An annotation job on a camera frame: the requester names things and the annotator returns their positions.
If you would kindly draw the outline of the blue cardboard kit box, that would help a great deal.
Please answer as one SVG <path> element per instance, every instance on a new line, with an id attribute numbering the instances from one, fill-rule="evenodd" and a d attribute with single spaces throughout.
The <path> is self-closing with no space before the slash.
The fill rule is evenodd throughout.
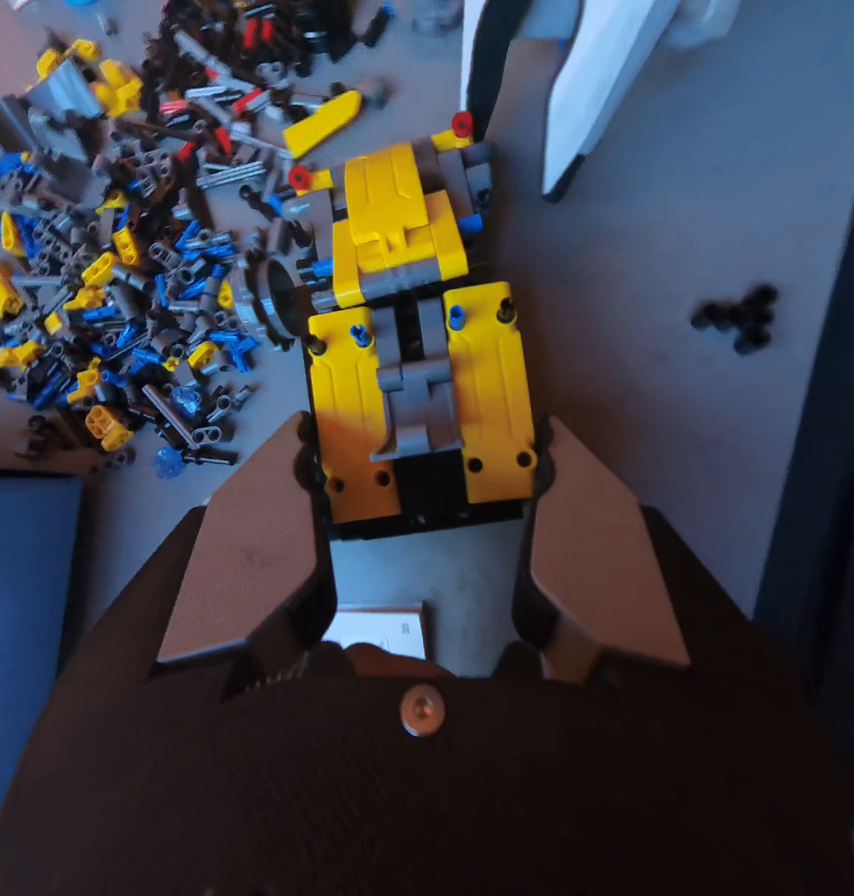
<path id="1" fill-rule="evenodd" d="M 0 809 L 56 676 L 82 494 L 0 476 Z"/>

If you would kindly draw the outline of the yellow curved panel brick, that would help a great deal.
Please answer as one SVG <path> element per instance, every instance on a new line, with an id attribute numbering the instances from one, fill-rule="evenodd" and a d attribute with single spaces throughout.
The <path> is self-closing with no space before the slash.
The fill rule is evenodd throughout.
<path id="1" fill-rule="evenodd" d="M 348 126 L 360 113 L 363 95 L 352 89 L 319 106 L 307 118 L 283 129 L 286 151 L 299 160 Z"/>

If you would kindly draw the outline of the grey curved panel brick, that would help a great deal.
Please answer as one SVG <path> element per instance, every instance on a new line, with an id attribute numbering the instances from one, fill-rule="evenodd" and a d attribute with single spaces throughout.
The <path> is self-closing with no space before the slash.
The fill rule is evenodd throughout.
<path id="1" fill-rule="evenodd" d="M 87 163 L 89 155 L 74 128 L 50 118 L 15 95 L 0 98 L 0 150 L 41 151 Z"/>
<path id="2" fill-rule="evenodd" d="M 60 62 L 25 97 L 29 106 L 57 120 L 65 120 L 68 114 L 90 120 L 107 115 L 73 58 Z"/>

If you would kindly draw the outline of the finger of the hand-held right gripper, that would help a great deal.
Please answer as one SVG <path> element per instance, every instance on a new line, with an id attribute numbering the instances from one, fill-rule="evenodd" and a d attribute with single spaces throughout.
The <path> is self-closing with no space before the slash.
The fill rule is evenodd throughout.
<path id="1" fill-rule="evenodd" d="M 660 42 L 722 39 L 739 1 L 585 1 L 545 107 L 543 198 L 556 203 Z"/>
<path id="2" fill-rule="evenodd" d="M 472 140 L 499 134 L 515 99 L 542 103 L 554 65 L 576 36 L 582 5 L 462 3 L 462 127 Z"/>

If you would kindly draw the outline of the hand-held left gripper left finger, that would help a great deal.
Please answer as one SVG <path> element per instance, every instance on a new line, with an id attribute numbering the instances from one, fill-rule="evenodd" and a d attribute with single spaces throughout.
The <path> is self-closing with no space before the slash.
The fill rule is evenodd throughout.
<path id="1" fill-rule="evenodd" d="M 157 661 L 244 653 L 289 666 L 336 611 L 309 412 L 292 414 L 212 494 Z"/>

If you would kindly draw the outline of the grey desk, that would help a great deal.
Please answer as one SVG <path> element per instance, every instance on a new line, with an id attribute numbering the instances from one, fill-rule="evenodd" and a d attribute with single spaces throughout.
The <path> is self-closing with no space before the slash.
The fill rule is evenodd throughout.
<path id="1" fill-rule="evenodd" d="M 318 163 L 447 127 L 461 32 L 424 39 L 398 3 L 375 49 L 309 90 L 386 80 L 388 106 Z M 667 517 L 752 614 L 815 349 L 854 207 L 854 2 L 741 2 L 724 39 L 656 48 L 556 204 L 540 195 L 540 105 L 517 98 L 498 144 L 490 259 L 517 303 L 533 410 L 560 417 Z M 694 330 L 703 299 L 778 287 L 773 342 L 740 357 Z M 73 601 L 87 633 L 184 512 L 230 474 L 128 469 L 89 483 Z M 482 675 L 513 638 L 522 521 L 332 546 L 343 605 L 422 602 L 435 660 Z"/>

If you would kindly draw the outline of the black triangular holed connector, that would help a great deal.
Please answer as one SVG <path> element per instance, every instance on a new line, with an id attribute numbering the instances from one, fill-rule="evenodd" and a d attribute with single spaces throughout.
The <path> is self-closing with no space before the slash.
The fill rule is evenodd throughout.
<path id="1" fill-rule="evenodd" d="M 689 322 L 694 330 L 715 330 L 733 335 L 733 350 L 746 357 L 767 348 L 772 342 L 771 327 L 776 318 L 778 287 L 763 283 L 738 299 L 707 299 L 692 310 Z"/>

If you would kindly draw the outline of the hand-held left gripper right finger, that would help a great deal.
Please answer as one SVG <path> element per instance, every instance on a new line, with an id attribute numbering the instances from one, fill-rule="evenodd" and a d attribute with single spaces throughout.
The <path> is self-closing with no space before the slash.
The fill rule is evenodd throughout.
<path id="1" fill-rule="evenodd" d="M 608 658 L 688 669 L 637 497 L 559 418 L 543 420 L 537 447 L 514 626 L 543 678 L 586 683 Z"/>

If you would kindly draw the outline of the yellow toy brick car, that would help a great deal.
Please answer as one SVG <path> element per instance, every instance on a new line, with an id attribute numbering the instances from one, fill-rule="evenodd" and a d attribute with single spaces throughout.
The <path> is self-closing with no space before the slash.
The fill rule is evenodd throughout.
<path id="1" fill-rule="evenodd" d="M 537 454 L 511 287 L 481 277 L 494 149 L 449 128 L 242 197 L 274 216 L 251 289 L 308 355 L 317 481 L 333 539 L 507 521 Z"/>

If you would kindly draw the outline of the pile of small brick parts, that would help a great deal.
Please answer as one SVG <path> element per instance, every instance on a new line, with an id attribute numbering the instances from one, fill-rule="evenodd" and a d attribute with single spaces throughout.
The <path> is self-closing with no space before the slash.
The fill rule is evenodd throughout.
<path id="1" fill-rule="evenodd" d="M 374 49 L 398 5 L 108 2 L 100 42 L 46 28 L 34 82 L 7 95 L 73 58 L 107 115 L 53 118 L 87 163 L 0 150 L 0 396 L 21 414 L 0 440 L 19 473 L 101 476 L 146 430 L 160 478 L 236 464 L 254 389 L 224 379 L 294 343 L 245 289 L 274 216 L 241 188 L 288 188 L 283 129 L 352 90 L 306 79 Z M 362 108 L 387 100 L 354 89 Z"/>

